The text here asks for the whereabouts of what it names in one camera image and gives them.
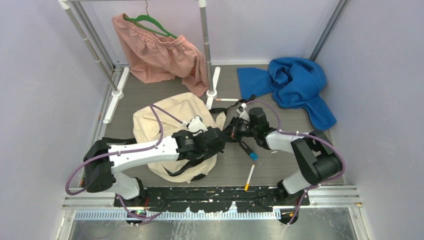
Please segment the black blue highlighter marker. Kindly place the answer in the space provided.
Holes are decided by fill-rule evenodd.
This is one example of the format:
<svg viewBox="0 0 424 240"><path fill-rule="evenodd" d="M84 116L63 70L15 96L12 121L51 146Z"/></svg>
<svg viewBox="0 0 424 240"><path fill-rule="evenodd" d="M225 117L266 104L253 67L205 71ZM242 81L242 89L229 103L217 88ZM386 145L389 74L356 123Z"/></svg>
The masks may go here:
<svg viewBox="0 0 424 240"><path fill-rule="evenodd" d="M258 155L244 141L239 142L239 145L253 161L258 160Z"/></svg>

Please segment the cream canvas backpack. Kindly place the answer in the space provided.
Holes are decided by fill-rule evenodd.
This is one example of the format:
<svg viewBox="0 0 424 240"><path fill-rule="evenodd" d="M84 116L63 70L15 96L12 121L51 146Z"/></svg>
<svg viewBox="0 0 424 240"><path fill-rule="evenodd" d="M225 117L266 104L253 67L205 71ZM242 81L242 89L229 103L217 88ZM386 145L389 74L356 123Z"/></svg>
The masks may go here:
<svg viewBox="0 0 424 240"><path fill-rule="evenodd" d="M213 118L203 100L191 92L165 98L157 101L154 105L161 108L154 110L160 119L164 137L186 129L178 121L188 123L193 117L200 116L207 127L218 127L223 130L227 118L222 110L218 112L216 118ZM133 114L133 135L138 143L157 141L160 138L160 127L150 107L144 107ZM147 166L154 174L166 181L190 183L207 176L215 167L217 157L215 155L197 166L184 170L177 176L171 176L170 173L180 170L189 162L188 160L154 162Z"/></svg>

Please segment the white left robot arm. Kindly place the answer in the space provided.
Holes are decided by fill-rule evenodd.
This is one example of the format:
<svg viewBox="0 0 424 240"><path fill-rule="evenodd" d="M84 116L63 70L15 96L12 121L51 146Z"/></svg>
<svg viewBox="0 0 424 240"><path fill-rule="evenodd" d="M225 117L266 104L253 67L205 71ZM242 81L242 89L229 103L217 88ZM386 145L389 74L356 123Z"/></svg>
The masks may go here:
<svg viewBox="0 0 424 240"><path fill-rule="evenodd" d="M187 161L183 166L187 170L222 152L225 145L222 131L205 126L198 116L190 120L188 129L179 130L159 142L108 145L105 140L98 140L84 160L85 190L88 193L115 193L138 207L146 200L142 182L127 176L124 171L181 160Z"/></svg>

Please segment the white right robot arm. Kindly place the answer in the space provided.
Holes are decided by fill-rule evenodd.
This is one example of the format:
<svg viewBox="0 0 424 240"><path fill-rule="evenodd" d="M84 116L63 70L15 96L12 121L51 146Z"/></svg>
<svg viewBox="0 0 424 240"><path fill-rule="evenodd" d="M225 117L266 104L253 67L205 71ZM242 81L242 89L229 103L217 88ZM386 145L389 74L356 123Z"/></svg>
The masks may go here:
<svg viewBox="0 0 424 240"><path fill-rule="evenodd" d="M261 107L245 111L237 109L225 128L232 142L241 143L243 138L253 138L266 150L283 151L294 155L298 171L277 184L277 198L283 205L291 205L297 193L306 192L344 170L344 164L327 136L320 130L310 133L292 133L271 127Z"/></svg>

